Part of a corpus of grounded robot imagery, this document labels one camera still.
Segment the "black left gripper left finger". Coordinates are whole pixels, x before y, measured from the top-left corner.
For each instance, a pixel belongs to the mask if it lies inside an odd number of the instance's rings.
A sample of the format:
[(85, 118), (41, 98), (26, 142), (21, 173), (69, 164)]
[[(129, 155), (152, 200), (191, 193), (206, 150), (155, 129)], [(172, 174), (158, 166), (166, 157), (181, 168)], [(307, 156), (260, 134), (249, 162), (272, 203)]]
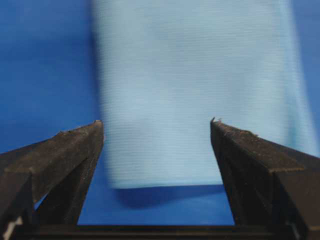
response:
[(101, 120), (0, 156), (0, 237), (17, 225), (76, 225), (104, 145)]

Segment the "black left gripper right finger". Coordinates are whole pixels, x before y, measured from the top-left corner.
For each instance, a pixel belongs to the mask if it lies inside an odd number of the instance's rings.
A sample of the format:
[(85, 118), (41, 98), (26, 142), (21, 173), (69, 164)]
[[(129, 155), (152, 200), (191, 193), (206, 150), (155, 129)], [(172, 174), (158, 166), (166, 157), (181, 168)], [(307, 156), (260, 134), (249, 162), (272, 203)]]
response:
[(318, 157), (216, 120), (210, 140), (234, 220), (216, 239), (319, 239)]

